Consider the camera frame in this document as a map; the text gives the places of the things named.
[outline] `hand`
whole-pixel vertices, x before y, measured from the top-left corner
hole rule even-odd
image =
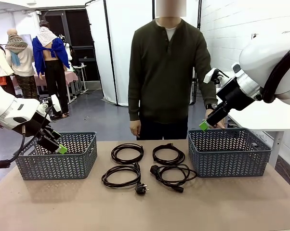
[[[210,115],[210,113],[212,113],[213,110],[212,109],[207,109],[206,110],[206,114],[205,114],[205,119],[208,118],[208,116]],[[210,128],[222,128],[225,129],[224,127],[224,119],[222,119],[220,122],[218,122],[214,127],[210,126]]]
[[[130,131],[134,136],[140,138],[141,121],[140,120],[130,121]]]

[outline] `neck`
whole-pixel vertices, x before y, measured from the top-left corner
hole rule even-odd
[[[160,17],[158,19],[158,22],[161,26],[167,28],[167,29],[172,29],[174,27],[177,27],[178,24],[181,22],[180,17]]]

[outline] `dark green sweater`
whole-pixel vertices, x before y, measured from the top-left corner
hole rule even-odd
[[[210,62],[203,34],[184,20],[171,41],[155,20],[138,29],[131,50],[130,120],[143,116],[167,124],[187,118],[193,67],[205,105],[217,103],[214,83],[203,82]]]

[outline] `man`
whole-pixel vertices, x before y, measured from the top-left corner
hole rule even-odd
[[[203,82],[211,70],[207,44],[198,29],[179,17],[184,16],[185,4],[157,0],[161,17],[134,34],[128,99],[130,129],[138,140],[186,139],[193,67],[205,118],[216,107],[215,85]],[[217,127],[224,128],[222,122]]]
[[[13,70],[9,66],[5,57],[5,50],[0,45],[0,86],[5,92],[15,96],[15,90],[10,78],[13,74]]]
[[[33,50],[17,34],[16,29],[9,29],[6,49],[7,63],[12,67],[14,75],[25,99],[38,99],[37,86],[34,78]]]
[[[62,112],[53,109],[52,120],[69,116],[65,69],[69,68],[68,55],[63,41],[52,31],[46,21],[40,21],[40,31],[33,39],[35,67],[39,78],[45,73],[49,95],[59,95]]]

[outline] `gray plastic basket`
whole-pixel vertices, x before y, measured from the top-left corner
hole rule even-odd
[[[189,156],[199,177],[264,174],[271,148],[245,128],[189,131]]]
[[[95,132],[60,132],[68,151],[50,154],[35,139],[16,160],[23,180],[77,180],[87,178],[97,158]]]

